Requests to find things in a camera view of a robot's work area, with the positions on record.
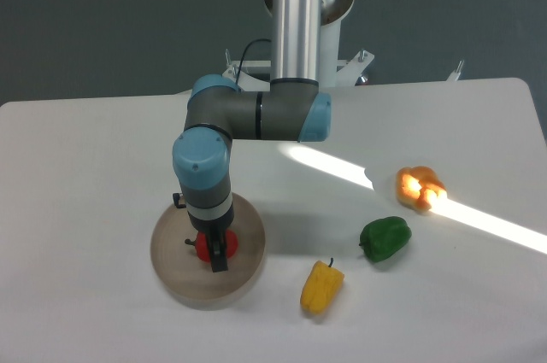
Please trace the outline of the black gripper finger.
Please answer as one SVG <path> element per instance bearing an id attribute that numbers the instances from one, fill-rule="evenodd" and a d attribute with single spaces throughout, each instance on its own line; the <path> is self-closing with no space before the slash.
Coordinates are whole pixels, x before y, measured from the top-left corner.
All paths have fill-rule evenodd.
<path id="1" fill-rule="evenodd" d="M 212 272 L 228 270 L 226 257 L 226 232 L 212 230 L 206 234 Z"/>

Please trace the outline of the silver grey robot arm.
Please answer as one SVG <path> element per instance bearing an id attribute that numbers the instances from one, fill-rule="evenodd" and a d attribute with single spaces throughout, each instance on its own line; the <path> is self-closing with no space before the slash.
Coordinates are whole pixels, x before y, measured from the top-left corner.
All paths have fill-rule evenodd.
<path id="1" fill-rule="evenodd" d="M 227 269 L 226 231 L 234 219 L 229 176 L 236 139 L 321 142 L 330 132 L 340 21 L 354 0 L 268 0 L 273 34 L 267 91 L 237 79 L 200 78 L 187 103 L 173 167 L 192 226 L 205 236 L 214 272 Z"/>

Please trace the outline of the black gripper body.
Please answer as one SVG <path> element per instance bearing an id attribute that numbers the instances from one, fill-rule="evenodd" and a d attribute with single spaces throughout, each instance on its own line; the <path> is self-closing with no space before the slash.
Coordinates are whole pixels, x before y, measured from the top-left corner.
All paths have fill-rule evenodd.
<path id="1" fill-rule="evenodd" d="M 177 209 L 185 209 L 188 213 L 191 225 L 200 232 L 209 233 L 213 229 L 226 230 L 234 220 L 232 194 L 220 204 L 212 208 L 196 208 L 187 203 L 182 193 L 173 193 L 174 206 Z"/>

